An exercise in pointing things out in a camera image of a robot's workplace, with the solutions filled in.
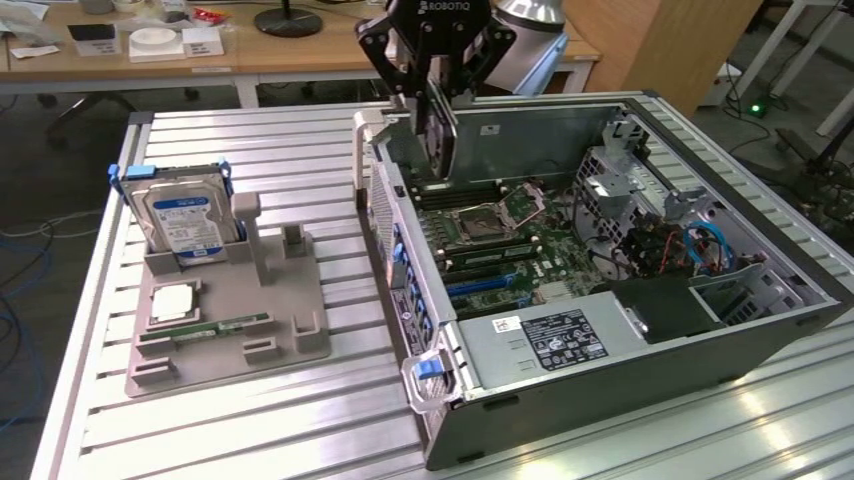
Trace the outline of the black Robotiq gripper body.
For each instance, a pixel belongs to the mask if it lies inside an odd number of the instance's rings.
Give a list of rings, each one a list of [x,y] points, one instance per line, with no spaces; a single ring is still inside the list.
[[[465,52],[494,35],[489,1],[389,1],[386,16],[397,37],[397,55]]]

